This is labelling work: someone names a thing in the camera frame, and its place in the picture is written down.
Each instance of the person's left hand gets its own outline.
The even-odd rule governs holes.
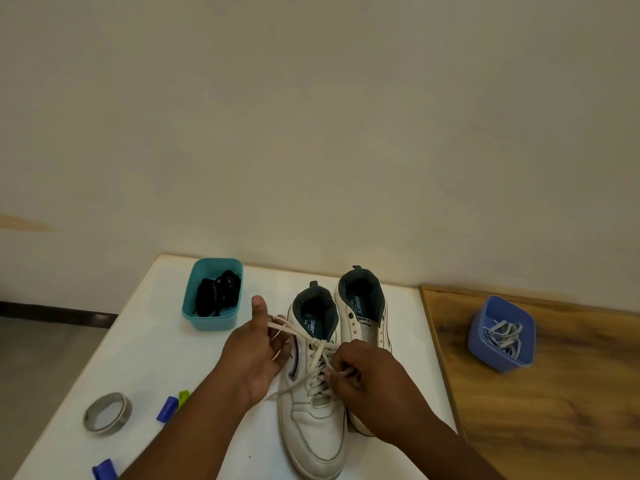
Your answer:
[[[267,326],[271,317],[264,298],[254,296],[251,306],[251,320],[231,333],[214,369],[236,384],[236,398],[246,411],[267,395],[291,353],[291,336]]]

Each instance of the white tabletop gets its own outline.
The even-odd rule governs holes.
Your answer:
[[[156,415],[167,396],[193,391],[220,357],[229,332],[199,332],[180,309],[196,259],[161,255],[113,324],[15,476],[18,480],[89,480],[91,467],[110,458],[118,473],[158,434]],[[293,298],[316,280],[332,293],[338,278],[258,267],[244,268],[237,325],[251,316],[251,297],[262,295],[272,314],[286,314]],[[382,286],[388,302],[394,355],[420,387],[433,411],[454,428],[451,408],[418,290]],[[277,389],[274,380],[271,391]],[[119,391],[133,403],[129,422],[96,438],[82,427],[96,398]],[[424,478],[396,448],[351,432],[341,479]],[[229,446],[220,479],[299,479],[278,431],[276,401],[260,403],[244,418]]]

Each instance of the gray floor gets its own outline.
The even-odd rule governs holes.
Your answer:
[[[0,317],[0,480],[13,478],[106,333]]]

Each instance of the person's right hand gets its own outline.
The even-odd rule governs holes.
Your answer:
[[[360,385],[338,373],[354,366]],[[438,422],[420,389],[390,352],[362,340],[343,343],[325,380],[333,393],[380,440],[402,448],[417,429]]]

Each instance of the white sneaker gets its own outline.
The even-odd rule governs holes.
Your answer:
[[[323,371],[340,346],[340,316],[331,292],[313,281],[289,308],[282,325],[293,335],[292,360],[280,374],[278,414],[284,444],[296,469],[309,480],[333,480],[346,460],[347,418]]]
[[[368,269],[354,266],[340,278],[335,302],[340,313],[342,341],[364,340],[391,352],[387,328],[387,300],[380,281]],[[373,434],[349,412],[349,419],[363,435]]]

